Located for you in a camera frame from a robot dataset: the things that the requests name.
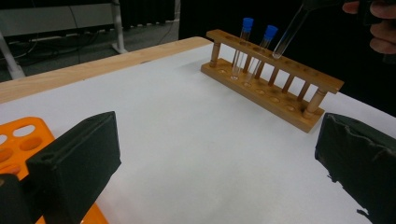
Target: test tube rack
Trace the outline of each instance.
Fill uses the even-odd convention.
[[[323,115],[324,110],[319,106],[327,92],[336,94],[344,85],[342,80],[321,73],[285,56],[275,59],[272,57],[271,50],[262,50],[260,46],[251,42],[241,42],[239,37],[221,30],[208,31],[206,36],[213,39],[213,49],[210,62],[201,66],[203,73],[306,133],[311,131]],[[247,55],[243,72],[237,80],[231,79],[233,63],[219,58],[221,44],[240,50]],[[248,74],[248,67],[252,58],[261,61],[262,66],[256,74],[253,74],[254,78],[251,85],[246,86],[244,80]],[[266,63],[274,67],[269,80],[261,77],[263,66]],[[275,85],[280,70],[289,74],[283,87]],[[290,85],[295,77],[304,81],[298,95],[289,92]],[[311,100],[307,102],[304,97],[311,85],[317,87],[317,90]]]

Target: cable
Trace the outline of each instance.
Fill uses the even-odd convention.
[[[180,4],[181,4],[181,1],[178,2],[176,11],[180,11]],[[161,42],[163,42],[163,40],[169,35],[169,33],[171,32],[171,30],[173,28],[174,23],[175,23],[175,21],[172,22],[171,26],[169,27],[169,30],[163,35],[163,37],[160,39],[160,41],[158,41],[157,45],[160,45]]]
[[[76,33],[78,35],[78,25],[77,25],[77,20],[76,20],[76,16],[74,14],[74,11],[72,10],[72,8],[69,6],[70,12],[72,13],[73,16],[73,21],[76,25]],[[78,63],[81,63],[81,57],[79,55],[79,37],[77,38],[77,46],[78,46]]]

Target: orange tube holder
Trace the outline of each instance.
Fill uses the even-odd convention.
[[[43,119],[26,117],[0,125],[0,174],[13,174],[19,180],[28,175],[25,161],[54,140]],[[94,203],[81,223],[107,224]],[[36,224],[45,224],[41,217]]]

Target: floor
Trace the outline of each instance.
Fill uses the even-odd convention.
[[[123,31],[125,49],[129,52],[178,40],[180,4],[176,3],[174,21],[165,24],[136,26]],[[31,43],[10,43],[9,48],[26,76],[91,62],[117,55],[111,47],[115,31],[102,30],[79,35],[39,39]],[[0,82],[11,80],[7,62],[0,52]]]

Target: wooden table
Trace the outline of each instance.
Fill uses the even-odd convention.
[[[211,43],[211,41],[201,37],[192,37],[39,75],[1,82],[0,104]]]

